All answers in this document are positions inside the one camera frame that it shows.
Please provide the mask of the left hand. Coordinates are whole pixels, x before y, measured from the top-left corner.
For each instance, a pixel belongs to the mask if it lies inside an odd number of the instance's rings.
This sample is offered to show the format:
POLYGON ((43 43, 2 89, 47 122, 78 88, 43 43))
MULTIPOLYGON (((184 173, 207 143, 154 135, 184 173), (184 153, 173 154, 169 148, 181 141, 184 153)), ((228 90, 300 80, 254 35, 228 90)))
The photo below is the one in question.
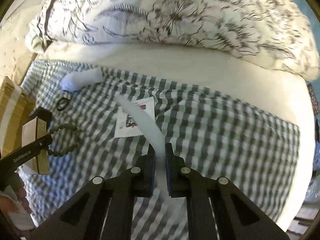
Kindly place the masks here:
POLYGON ((5 188, 1 190, 1 212, 9 225, 18 233, 35 228, 24 182, 18 173, 14 173, 5 188))

